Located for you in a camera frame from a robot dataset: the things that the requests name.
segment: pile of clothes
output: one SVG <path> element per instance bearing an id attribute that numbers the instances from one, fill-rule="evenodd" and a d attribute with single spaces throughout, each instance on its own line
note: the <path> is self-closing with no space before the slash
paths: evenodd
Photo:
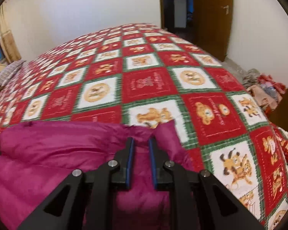
<path id="1" fill-rule="evenodd" d="M 275 82 L 271 75 L 260 74 L 256 69 L 247 72 L 243 78 L 243 86 L 267 116 L 276 109 L 286 92 L 284 84 Z"/>

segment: purple puffer jacket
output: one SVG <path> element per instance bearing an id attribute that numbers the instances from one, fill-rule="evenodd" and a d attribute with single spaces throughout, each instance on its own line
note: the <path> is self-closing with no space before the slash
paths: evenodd
<path id="1" fill-rule="evenodd" d="M 0 134 L 0 218 L 10 230 L 19 224 L 74 169 L 95 170 L 135 139 L 132 186 L 119 192 L 114 229 L 169 229 L 169 197 L 151 181 L 148 139 L 155 135 L 170 159 L 193 170 L 181 147 L 174 121 L 156 129 L 108 123 L 35 121 Z"/>

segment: brown door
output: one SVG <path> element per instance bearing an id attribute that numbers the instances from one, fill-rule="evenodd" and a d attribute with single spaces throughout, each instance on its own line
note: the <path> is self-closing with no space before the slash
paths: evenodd
<path id="1" fill-rule="evenodd" d="M 233 18 L 233 0 L 194 0 L 195 44 L 224 61 Z"/>

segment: triangular cutout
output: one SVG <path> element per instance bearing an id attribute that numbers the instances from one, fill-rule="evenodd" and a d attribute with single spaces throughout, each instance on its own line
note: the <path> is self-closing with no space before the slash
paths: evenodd
<path id="1" fill-rule="evenodd" d="M 237 206 L 220 190 L 218 186 L 214 185 L 213 190 L 222 216 L 226 217 L 238 212 Z"/>
<path id="2" fill-rule="evenodd" d="M 60 191 L 60 193 L 45 207 L 44 212 L 60 217 L 62 215 L 69 191 L 70 185 L 66 185 Z"/>

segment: wall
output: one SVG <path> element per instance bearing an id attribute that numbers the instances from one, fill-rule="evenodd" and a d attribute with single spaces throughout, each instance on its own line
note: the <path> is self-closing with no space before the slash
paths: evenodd
<path id="1" fill-rule="evenodd" d="M 160 26 L 160 0 L 6 0 L 6 17 L 23 59 L 82 34 L 149 22 Z"/>
<path id="2" fill-rule="evenodd" d="M 227 57 L 288 85 L 288 16 L 277 0 L 234 0 Z"/>
<path id="3" fill-rule="evenodd" d="M 174 25 L 175 27 L 186 27 L 187 22 L 187 1 L 174 0 Z"/>

